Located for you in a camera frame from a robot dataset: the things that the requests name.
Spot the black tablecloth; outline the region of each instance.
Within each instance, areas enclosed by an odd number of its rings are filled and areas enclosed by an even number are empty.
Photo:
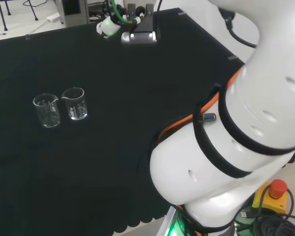
[[[242,66],[179,12],[161,12],[149,46],[94,24],[0,41],[0,236],[110,236],[167,212],[150,139]],[[42,128],[33,98],[69,87],[85,90],[88,116],[70,120],[59,101],[60,126]]]

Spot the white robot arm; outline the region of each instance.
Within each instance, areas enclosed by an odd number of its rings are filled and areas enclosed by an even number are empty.
[[[227,173],[218,166],[221,162],[205,155],[193,123],[153,150],[150,173],[165,200],[184,205],[194,220],[214,232],[227,228],[245,200],[294,153],[295,0],[209,1],[246,16],[260,32],[254,54],[223,95],[234,125],[220,116],[221,100],[206,111],[216,114],[216,121],[201,125],[226,166],[247,175]]]

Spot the black ring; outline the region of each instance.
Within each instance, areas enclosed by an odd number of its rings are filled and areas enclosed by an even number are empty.
[[[218,112],[221,118],[221,121],[227,130],[227,132],[241,145],[245,148],[254,151],[259,154],[268,155],[268,156],[277,156],[284,155],[291,151],[295,150],[295,147],[288,149],[277,149],[264,146],[253,139],[245,135],[238,126],[233,122],[230,114],[228,113],[226,107],[226,90],[227,85],[224,85],[220,89],[219,101],[218,101]]]
[[[198,103],[195,107],[193,113],[193,129],[195,132],[196,140],[199,147],[201,148],[204,155],[207,159],[221,172],[224,174],[233,177],[233,178],[242,178],[249,175],[251,172],[243,171],[238,169],[229,163],[221,154],[215,149],[210,139],[207,136],[207,133],[203,127],[203,123],[200,122],[200,112],[201,108],[206,104],[206,102]]]

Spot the metal stand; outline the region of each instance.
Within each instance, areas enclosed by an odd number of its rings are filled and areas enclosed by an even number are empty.
[[[4,25],[4,31],[8,31],[8,29],[6,28],[6,25],[5,25],[5,21],[4,21],[4,17],[3,17],[3,13],[2,13],[1,5],[0,5],[0,14],[1,14],[1,18],[2,18],[3,25]]]
[[[35,20],[38,21],[38,18],[37,18],[36,15],[35,15],[35,12],[34,12],[33,6],[31,5],[30,0],[28,0],[28,2],[29,2],[29,5],[30,5],[30,7],[31,7],[31,10],[33,11],[33,14],[34,14]]]
[[[9,10],[8,3],[6,2],[6,0],[4,0],[4,2],[5,2],[6,9],[8,10],[8,15],[10,16],[10,15],[11,15],[11,12],[10,12],[10,10]],[[30,7],[31,7],[31,10],[32,10],[32,12],[33,12],[33,14],[34,14],[35,20],[38,21],[38,18],[36,17],[36,14],[35,14],[35,12],[34,12],[34,9],[33,9],[33,6],[31,5],[30,0],[28,0],[28,2],[29,2],[29,5],[30,5]],[[3,25],[4,25],[4,31],[7,31],[8,29],[7,29],[6,25],[5,25],[5,20],[4,20],[4,16],[3,16],[3,12],[2,12],[1,5],[0,5],[0,14],[1,14],[1,18],[2,18]]]
[[[11,12],[9,10],[8,3],[6,2],[6,0],[4,0],[4,2],[5,2],[6,9],[8,10],[8,15],[10,16],[11,15]]]

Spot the glass beaker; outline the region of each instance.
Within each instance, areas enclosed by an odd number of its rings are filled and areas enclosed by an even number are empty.
[[[60,123],[57,101],[58,98],[50,93],[43,93],[34,98],[33,104],[43,127],[55,127]]]
[[[82,88],[68,88],[62,93],[61,98],[65,100],[68,115],[71,119],[80,120],[88,115],[84,90]]]

